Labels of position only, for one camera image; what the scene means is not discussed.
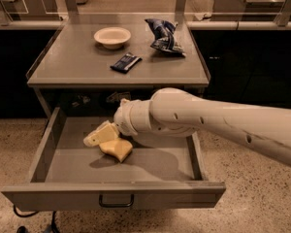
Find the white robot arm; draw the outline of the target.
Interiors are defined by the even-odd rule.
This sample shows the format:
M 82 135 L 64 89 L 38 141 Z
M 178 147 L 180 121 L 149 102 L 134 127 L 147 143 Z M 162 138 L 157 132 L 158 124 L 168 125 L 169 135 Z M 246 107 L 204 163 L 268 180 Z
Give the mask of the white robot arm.
M 148 100 L 122 99 L 113 121 L 104 121 L 83 142 L 123 160 L 132 146 L 120 135 L 187 137 L 199 129 L 291 167 L 291 109 L 212 101 L 176 88 L 159 89 Z

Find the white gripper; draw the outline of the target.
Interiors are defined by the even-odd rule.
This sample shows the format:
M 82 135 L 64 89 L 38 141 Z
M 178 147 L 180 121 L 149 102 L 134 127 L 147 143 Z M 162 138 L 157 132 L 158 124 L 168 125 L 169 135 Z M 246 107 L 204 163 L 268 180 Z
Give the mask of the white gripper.
M 119 131 L 125 136 L 148 132 L 151 129 L 149 101 L 121 99 L 113 121 L 115 124 L 108 120 L 100 124 L 83 139 L 84 144 L 87 147 L 95 147 L 115 140 L 119 136 Z

